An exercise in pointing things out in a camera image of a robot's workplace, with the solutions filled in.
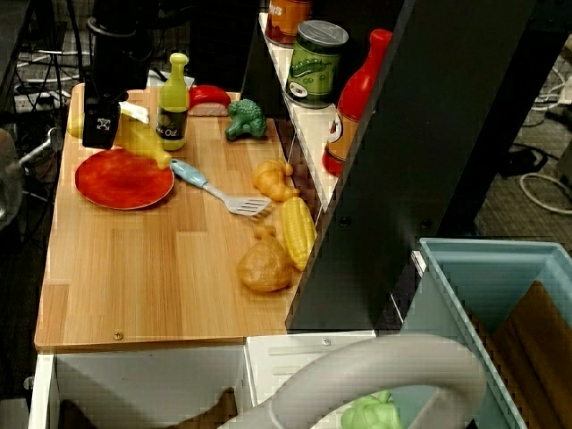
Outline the black gripper white logo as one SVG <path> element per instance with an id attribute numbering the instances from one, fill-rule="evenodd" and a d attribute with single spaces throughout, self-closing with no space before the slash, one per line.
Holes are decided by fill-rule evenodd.
<path id="1" fill-rule="evenodd" d="M 84 102 L 82 145 L 108 150 L 114 145 L 121 108 L 118 102 L 88 98 Z"/>

